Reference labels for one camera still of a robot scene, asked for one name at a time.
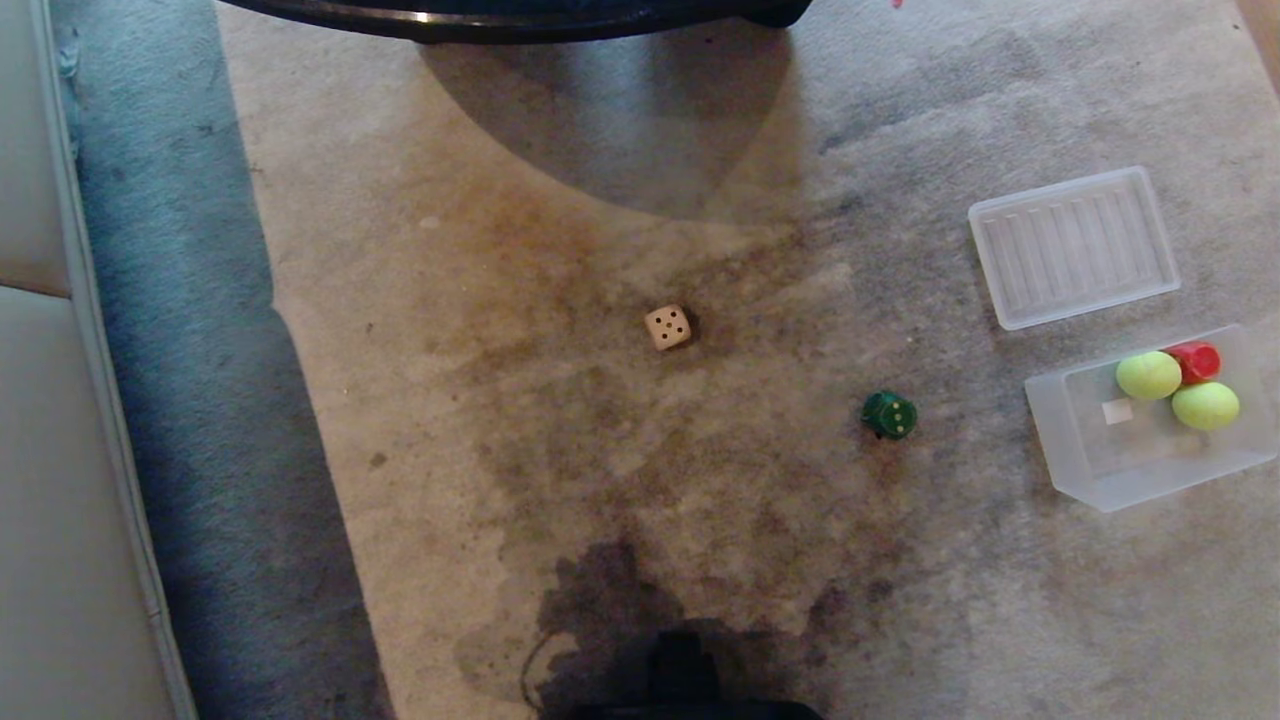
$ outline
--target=plastic container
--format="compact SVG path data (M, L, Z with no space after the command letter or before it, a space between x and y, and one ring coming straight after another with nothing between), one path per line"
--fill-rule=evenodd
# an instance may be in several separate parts
M1006 331L1181 284L1143 168L987 200L969 209L969 224Z
M1217 379L1240 398L1239 418L1220 430L1188 428L1167 398L1130 400L1115 380L1120 360L1193 340L1217 346ZM1037 375L1027 380L1027 398L1053 487L1103 512L1266 462L1280 445L1240 325Z

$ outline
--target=yellow-green ball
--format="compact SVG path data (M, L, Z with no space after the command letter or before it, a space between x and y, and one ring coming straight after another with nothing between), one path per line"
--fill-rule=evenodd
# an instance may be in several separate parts
M1187 386L1174 395L1174 415L1197 430L1225 428L1240 414L1240 398L1222 383Z
M1121 360L1116 366L1116 382L1130 397L1160 400L1183 384L1183 369L1178 360L1157 350Z

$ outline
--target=red cap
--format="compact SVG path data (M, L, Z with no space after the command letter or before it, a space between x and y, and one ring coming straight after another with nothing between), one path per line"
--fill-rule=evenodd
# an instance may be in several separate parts
M1207 383L1222 369L1217 348L1207 342L1183 342L1165 350L1183 368L1183 384Z

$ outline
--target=container lid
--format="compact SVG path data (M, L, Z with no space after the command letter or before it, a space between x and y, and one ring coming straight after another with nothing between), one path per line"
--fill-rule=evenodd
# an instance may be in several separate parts
M969 224L1006 331L1181 284L1143 168L978 202L969 209Z

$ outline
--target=blue rug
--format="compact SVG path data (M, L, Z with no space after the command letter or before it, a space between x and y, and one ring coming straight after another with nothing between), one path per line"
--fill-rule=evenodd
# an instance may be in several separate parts
M55 0L81 190L201 716L389 717L209 0Z

